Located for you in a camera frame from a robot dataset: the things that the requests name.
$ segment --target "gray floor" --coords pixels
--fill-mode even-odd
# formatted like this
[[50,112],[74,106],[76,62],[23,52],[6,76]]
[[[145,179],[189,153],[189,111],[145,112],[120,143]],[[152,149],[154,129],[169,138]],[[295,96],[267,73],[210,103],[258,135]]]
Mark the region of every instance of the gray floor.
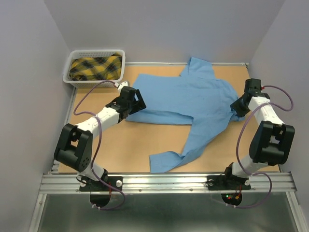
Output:
[[[265,193],[243,194],[241,205]],[[115,202],[121,196],[115,196]],[[213,198],[220,199],[219,194]],[[262,206],[233,209],[210,194],[131,195],[114,211],[92,209],[88,195],[49,195],[41,232],[295,232],[285,193],[272,193]]]

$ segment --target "white wall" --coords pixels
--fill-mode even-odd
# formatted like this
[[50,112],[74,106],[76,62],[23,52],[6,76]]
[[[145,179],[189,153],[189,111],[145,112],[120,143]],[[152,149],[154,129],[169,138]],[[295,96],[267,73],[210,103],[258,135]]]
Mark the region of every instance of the white wall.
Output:
[[248,62],[284,0],[44,0],[70,50],[127,61]]
[[[265,84],[283,87],[293,97],[295,108],[276,110],[285,123],[295,127],[293,147],[285,171],[292,171],[297,197],[309,221],[309,1],[286,0],[258,47],[249,66],[250,76]],[[284,94],[270,91],[274,102],[288,106]]]
[[42,0],[2,0],[0,32],[0,230],[28,231],[69,104],[69,50]]

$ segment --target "plaid fabric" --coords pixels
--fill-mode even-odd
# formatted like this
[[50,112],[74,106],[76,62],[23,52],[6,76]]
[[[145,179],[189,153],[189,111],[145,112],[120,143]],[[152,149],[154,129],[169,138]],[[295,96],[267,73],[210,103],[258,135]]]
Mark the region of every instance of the plaid fabric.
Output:
[[121,73],[121,55],[110,57],[83,57],[73,60],[70,77],[73,81],[118,80]]

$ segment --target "white laundry basket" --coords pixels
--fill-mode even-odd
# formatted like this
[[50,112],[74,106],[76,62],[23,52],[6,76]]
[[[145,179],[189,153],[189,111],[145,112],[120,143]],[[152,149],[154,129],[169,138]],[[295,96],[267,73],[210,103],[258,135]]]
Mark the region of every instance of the white laundry basket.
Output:
[[[126,56],[123,50],[76,50],[71,52],[66,66],[64,68],[63,73],[63,81],[65,83],[70,83],[76,88],[92,88],[95,84],[99,83],[100,81],[73,81],[70,78],[70,69],[72,65],[72,61],[74,59],[79,59],[81,57],[109,57],[115,53],[118,53],[122,56],[122,64],[121,64],[121,73],[120,78],[118,80],[112,80],[115,83],[120,83],[125,72],[125,63],[126,63]],[[111,82],[102,83],[98,85],[98,88],[102,87],[113,87]]]

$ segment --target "wooden table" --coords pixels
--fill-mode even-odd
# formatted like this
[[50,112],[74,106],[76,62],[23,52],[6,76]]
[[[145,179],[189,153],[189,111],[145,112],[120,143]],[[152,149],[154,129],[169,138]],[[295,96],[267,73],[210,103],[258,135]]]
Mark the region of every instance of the wooden table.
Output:
[[[124,81],[133,85],[140,73],[158,76],[179,76],[184,66],[126,66]],[[238,95],[243,94],[245,80],[249,74],[245,66],[213,66],[218,79],[228,81]],[[74,107],[89,89],[78,89]],[[115,88],[95,89],[81,104],[78,112],[99,112],[107,103],[119,96]],[[71,116],[70,123],[77,124],[89,118],[87,115]],[[223,172],[232,162],[236,161],[235,147],[242,122],[230,122],[224,132],[209,143],[203,154],[195,161],[171,172]],[[96,163],[109,172],[142,173],[149,172],[151,154],[165,151],[181,153],[188,138],[190,125],[158,125],[122,121],[103,133],[101,149]],[[256,132],[257,123],[252,120],[243,134],[240,144],[240,156],[248,153],[250,142]],[[98,138],[93,142],[93,151]],[[278,166],[267,167],[264,171],[278,171]],[[76,171],[60,164],[59,173],[75,173]]]

